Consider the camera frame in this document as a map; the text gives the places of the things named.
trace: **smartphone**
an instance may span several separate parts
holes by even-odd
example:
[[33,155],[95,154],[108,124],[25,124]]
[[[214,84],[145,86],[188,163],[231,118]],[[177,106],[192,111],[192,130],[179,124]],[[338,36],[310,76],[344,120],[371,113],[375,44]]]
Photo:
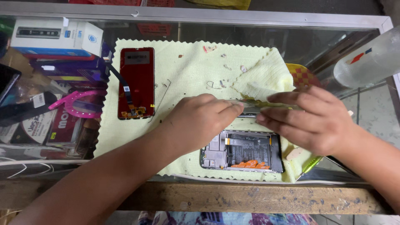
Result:
[[137,110],[129,108],[120,83],[118,118],[145,119],[154,115],[154,48],[123,48],[120,74],[129,85],[132,103]]
[[276,133],[224,130],[200,150],[204,169],[283,173]]

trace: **wooden plank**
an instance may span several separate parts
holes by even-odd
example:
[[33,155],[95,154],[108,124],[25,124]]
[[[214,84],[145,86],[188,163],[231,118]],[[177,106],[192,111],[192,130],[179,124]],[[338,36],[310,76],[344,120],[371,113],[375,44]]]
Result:
[[[23,209],[54,181],[0,181],[0,209]],[[295,185],[146,182],[119,210],[387,214],[371,190]]]

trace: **plastic bottle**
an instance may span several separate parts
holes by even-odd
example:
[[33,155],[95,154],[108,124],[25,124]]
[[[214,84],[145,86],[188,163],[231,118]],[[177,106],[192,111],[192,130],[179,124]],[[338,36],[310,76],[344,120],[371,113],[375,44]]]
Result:
[[343,86],[359,88],[400,72],[400,26],[342,58],[333,70]]

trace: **metal frame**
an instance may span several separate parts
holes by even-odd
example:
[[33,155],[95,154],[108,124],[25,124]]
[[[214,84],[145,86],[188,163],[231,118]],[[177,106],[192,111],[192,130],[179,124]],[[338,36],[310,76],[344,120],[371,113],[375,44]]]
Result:
[[[0,15],[67,17],[91,21],[133,20],[163,22],[199,22],[267,26],[313,27],[314,29],[379,29],[393,28],[389,16],[316,14],[293,12],[259,12],[239,10],[159,8],[140,6],[107,6],[41,2],[0,1]],[[393,76],[396,89],[400,74]]]

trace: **yellow cloth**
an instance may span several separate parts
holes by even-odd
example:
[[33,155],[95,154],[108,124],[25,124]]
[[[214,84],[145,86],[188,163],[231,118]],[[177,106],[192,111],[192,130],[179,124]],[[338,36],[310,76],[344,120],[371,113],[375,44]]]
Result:
[[[214,51],[205,53],[203,46],[206,48],[217,48]],[[239,92],[231,88],[232,83],[240,76],[240,84],[246,86],[248,83],[253,84],[255,78],[265,76],[263,86],[259,86],[259,92],[254,89],[254,96],[264,97],[260,93],[276,91],[291,91],[294,87],[291,85],[293,80],[285,66],[285,63],[276,48],[263,47],[246,47],[239,45],[216,44],[209,42],[181,43],[167,41],[138,41],[138,40],[118,40],[115,47],[115,57],[113,66],[118,70],[120,67],[120,51],[122,48],[141,48],[153,47],[155,52],[155,83],[158,87],[155,89],[155,106],[160,107],[156,112],[153,120],[126,120],[122,121],[117,118],[118,106],[118,87],[119,81],[115,76],[110,76],[108,83],[107,96],[104,102],[101,127],[99,129],[99,143],[96,146],[94,155],[97,157],[116,147],[119,147],[135,138],[140,137],[146,132],[156,127],[160,120],[173,109],[174,105],[180,99],[188,96],[196,96],[202,93],[213,94],[219,99],[235,99],[241,98]],[[249,74],[243,74],[240,66],[248,68]],[[169,79],[171,85],[166,92]],[[213,88],[207,85],[209,81],[214,82]],[[160,103],[162,96],[165,94],[163,101]],[[240,119],[228,126],[228,130],[237,131],[269,131],[255,123],[255,119]],[[292,144],[284,138],[281,138],[282,149],[292,147]],[[284,160],[286,172],[284,174],[272,173],[256,173],[243,171],[221,171],[203,169],[199,164],[200,152],[186,154],[167,167],[162,169],[158,174],[186,174],[200,177],[215,177],[229,179],[245,179],[245,180],[265,180],[265,181],[286,181],[294,182],[296,176],[301,173],[301,165],[303,161]]]
[[222,9],[248,10],[251,0],[187,0],[203,6]]

